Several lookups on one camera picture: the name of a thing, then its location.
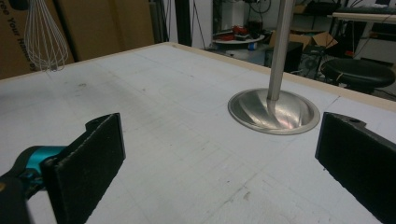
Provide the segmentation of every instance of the metal base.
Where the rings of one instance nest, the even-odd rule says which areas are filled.
[[[310,101],[291,92],[281,91],[277,101],[267,100],[268,89],[237,93],[228,109],[238,122],[262,133],[304,133],[320,120],[318,109]]]

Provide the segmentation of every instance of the brown cardboard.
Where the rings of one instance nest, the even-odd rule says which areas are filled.
[[[276,41],[276,31],[273,31],[269,46],[272,48]],[[308,45],[319,45],[326,48],[336,45],[338,42],[328,33],[314,30],[291,30],[289,41],[304,44],[304,49]]]
[[[55,7],[50,0],[45,1],[52,18],[57,22],[61,32]],[[0,79],[15,77],[39,69],[30,61],[24,45],[24,29],[27,18],[27,10],[13,9],[8,0],[0,0]],[[73,57],[69,51],[66,63],[72,63]]]
[[[77,61],[154,44],[146,0],[54,0]]]
[[[269,46],[271,48],[274,47],[275,41],[276,41],[276,31],[273,31],[273,33],[271,35],[270,43],[269,43]],[[289,35],[289,41],[303,43],[303,45],[304,45],[303,49],[305,49],[305,47],[307,45],[311,44],[312,38],[311,38],[311,36],[307,36],[307,35],[293,35],[293,34],[291,34],[291,35]]]
[[[296,5],[294,6],[293,12],[295,14],[303,14],[305,13],[306,5]]]
[[[149,1],[116,0],[124,49],[137,49],[154,44]]]

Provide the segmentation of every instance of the black cushion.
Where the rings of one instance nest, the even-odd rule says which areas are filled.
[[[364,88],[386,87],[395,81],[395,74],[385,65],[354,59],[334,59],[324,63],[320,71],[334,82]]]

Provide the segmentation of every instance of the white table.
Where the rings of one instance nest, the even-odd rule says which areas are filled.
[[[88,223],[379,223],[315,159],[319,126],[269,135],[229,115],[231,97],[267,87],[269,71],[161,44],[2,80],[0,173],[120,112],[127,159]],[[394,102],[291,75],[282,89],[396,142]],[[35,223],[55,222],[46,192],[29,206]]]
[[[347,21],[368,21],[396,24],[396,15],[334,12],[333,17]]]

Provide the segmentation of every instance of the metal rod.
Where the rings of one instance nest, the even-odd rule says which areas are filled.
[[[294,2],[295,0],[280,1],[279,16],[277,18],[276,27],[276,43],[271,64],[271,77],[267,100],[277,101],[279,99],[283,69],[289,44],[290,24],[293,19]]]

